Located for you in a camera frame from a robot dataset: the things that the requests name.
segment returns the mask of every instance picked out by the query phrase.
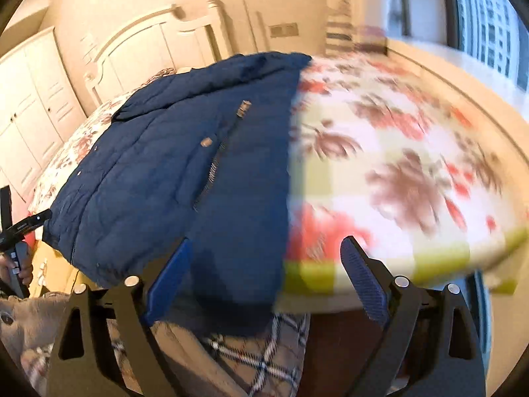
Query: high-rise building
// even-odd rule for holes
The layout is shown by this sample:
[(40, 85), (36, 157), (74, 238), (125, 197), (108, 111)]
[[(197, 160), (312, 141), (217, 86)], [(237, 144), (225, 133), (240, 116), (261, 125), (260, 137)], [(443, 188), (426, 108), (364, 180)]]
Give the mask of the high-rise building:
[(527, 91), (529, 33), (509, 0), (457, 0), (459, 46)]

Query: wall outlet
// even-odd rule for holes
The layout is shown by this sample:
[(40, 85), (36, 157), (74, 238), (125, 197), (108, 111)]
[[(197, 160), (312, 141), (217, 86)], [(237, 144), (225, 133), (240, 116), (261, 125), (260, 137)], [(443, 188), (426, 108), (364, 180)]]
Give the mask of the wall outlet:
[(292, 37), (299, 36), (300, 31), (298, 29), (297, 23), (280, 23), (279, 25), (270, 26), (270, 37)]

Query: jacket zipper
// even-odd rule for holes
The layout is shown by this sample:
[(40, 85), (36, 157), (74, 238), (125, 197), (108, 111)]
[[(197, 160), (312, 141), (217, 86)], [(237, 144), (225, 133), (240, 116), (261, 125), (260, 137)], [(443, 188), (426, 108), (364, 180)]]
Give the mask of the jacket zipper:
[(215, 183), (215, 178), (217, 176), (217, 173), (219, 172), (219, 162), (220, 162), (221, 157), (224, 154), (224, 151), (226, 150), (227, 144), (229, 142), (229, 138), (231, 137), (233, 132), (236, 130), (237, 126), (239, 125), (242, 118), (244, 118), (244, 115), (246, 114), (246, 112), (248, 111), (251, 105), (252, 103), (248, 102), (247, 100), (244, 100), (239, 106), (239, 109), (237, 110), (237, 119), (235, 120), (235, 123), (229, 129), (226, 139), (221, 142), (221, 144), (219, 145), (219, 148), (217, 149), (215, 156), (213, 157), (213, 160), (211, 161), (210, 172), (207, 176), (206, 185), (204, 186), (204, 188), (202, 189), (202, 191), (200, 192), (200, 194), (198, 195), (198, 197), (196, 198), (193, 204), (194, 210), (198, 209), (198, 205), (200, 204), (200, 202), (204, 199), (204, 197), (213, 187), (213, 184)]

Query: bed sheet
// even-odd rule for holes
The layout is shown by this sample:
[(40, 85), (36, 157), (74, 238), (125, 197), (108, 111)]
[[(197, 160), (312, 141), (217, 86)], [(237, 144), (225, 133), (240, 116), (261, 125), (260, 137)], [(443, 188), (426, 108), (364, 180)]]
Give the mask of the bed sheet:
[[(31, 213), (51, 206), (133, 92), (98, 108), (57, 153)], [(458, 108), (386, 56), (314, 58), (292, 113), (284, 293), (353, 291), (339, 254), (349, 235), (418, 283), (487, 268), (526, 239), (500, 158)]]

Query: navy blue coat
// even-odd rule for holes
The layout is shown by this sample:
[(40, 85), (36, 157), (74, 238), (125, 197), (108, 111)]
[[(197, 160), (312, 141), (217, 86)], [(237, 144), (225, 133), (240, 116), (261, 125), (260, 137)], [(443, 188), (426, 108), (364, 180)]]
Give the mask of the navy blue coat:
[[(197, 334), (263, 328), (288, 237), (290, 105), (309, 61), (236, 55), (138, 90), (60, 190), (43, 240), (108, 287), (186, 236), (191, 268), (167, 319)], [(243, 100), (252, 105), (231, 130)]]

